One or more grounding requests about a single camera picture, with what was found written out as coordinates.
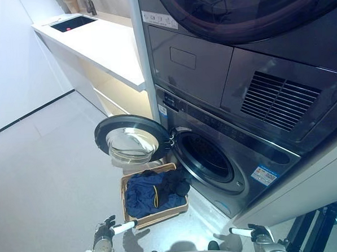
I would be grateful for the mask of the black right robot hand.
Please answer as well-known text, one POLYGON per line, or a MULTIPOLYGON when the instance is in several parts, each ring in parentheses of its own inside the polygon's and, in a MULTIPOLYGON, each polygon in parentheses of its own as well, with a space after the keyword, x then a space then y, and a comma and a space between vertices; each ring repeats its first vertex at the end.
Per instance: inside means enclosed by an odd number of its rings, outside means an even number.
POLYGON ((272 242, 274 242, 274 236, 272 232, 270 231, 269 227, 265 227, 261 225, 248 224, 247 229, 230 227, 229 232, 234 235, 250 237, 252 242, 255 242, 256 238, 259 235, 265 235, 269 237, 272 242))

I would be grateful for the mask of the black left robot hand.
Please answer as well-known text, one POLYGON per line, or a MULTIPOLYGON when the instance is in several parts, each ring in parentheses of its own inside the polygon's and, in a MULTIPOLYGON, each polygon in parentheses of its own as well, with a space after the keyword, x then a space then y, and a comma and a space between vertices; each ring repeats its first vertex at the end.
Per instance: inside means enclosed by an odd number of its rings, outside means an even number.
POLYGON ((138 224, 136 220, 131 220, 124 224, 116 224, 115 219, 116 216, 111 215, 106 218, 103 223, 98 224, 94 234, 93 246, 102 239, 109 240, 111 242, 115 235, 128 231, 129 229, 136 227, 138 224))

